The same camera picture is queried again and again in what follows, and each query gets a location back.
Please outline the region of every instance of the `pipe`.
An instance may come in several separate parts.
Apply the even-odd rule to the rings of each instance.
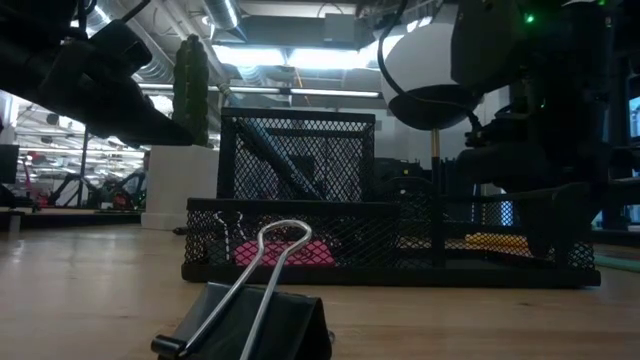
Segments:
[[[177,20],[182,23],[182,25],[190,34],[198,35],[198,37],[200,38],[200,42],[204,47],[204,51],[207,53],[207,57],[209,58],[209,63],[216,72],[214,78],[218,79],[216,79],[215,83],[227,82],[227,72],[224,70],[222,63],[220,62],[220,60],[218,60],[218,56],[213,51],[213,45],[211,44],[211,41],[206,36],[203,36],[200,31],[196,29],[195,26],[193,26],[191,19],[189,19],[189,16],[187,16],[187,13],[184,11],[184,9],[180,5],[178,5],[175,0],[154,0],[154,2],[158,7],[164,7],[167,13],[170,12],[171,14],[175,15]]]
[[[251,87],[265,87],[269,86],[267,82],[267,76],[264,74],[258,66],[238,66],[238,73],[242,77],[242,80]]]
[[[242,17],[235,0],[204,0],[204,9],[216,29],[231,30],[240,25]]]
[[[111,20],[118,19],[127,11],[118,0],[102,0],[99,6],[87,16],[87,25],[92,31],[99,31]],[[136,75],[145,82],[172,83],[173,61],[153,40],[151,35],[135,20],[127,22],[131,30],[138,35],[153,54],[151,62],[143,66]]]

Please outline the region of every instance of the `green cactus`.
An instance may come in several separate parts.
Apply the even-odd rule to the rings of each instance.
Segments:
[[[207,146],[209,68],[207,53],[196,35],[190,35],[180,45],[173,75],[172,119],[189,130],[194,145]]]

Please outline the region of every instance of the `desk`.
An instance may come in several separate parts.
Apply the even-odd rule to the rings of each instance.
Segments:
[[[184,238],[139,226],[0,241],[0,359],[154,359],[202,285]],[[638,359],[640,275],[586,290],[282,287],[321,296],[335,360]]]

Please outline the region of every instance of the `white planter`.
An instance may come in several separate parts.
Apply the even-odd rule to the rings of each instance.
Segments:
[[[216,197],[219,158],[219,151],[201,146],[153,146],[142,227],[186,226],[187,199]]]

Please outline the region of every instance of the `black binder clip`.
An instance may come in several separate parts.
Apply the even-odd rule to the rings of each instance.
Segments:
[[[294,226],[305,235],[285,249],[266,288],[243,287],[260,265],[267,232]],[[174,334],[158,335],[159,359],[329,360],[331,340],[322,300],[274,292],[287,258],[311,239],[302,221],[282,220],[258,233],[258,252],[233,286],[208,283]]]

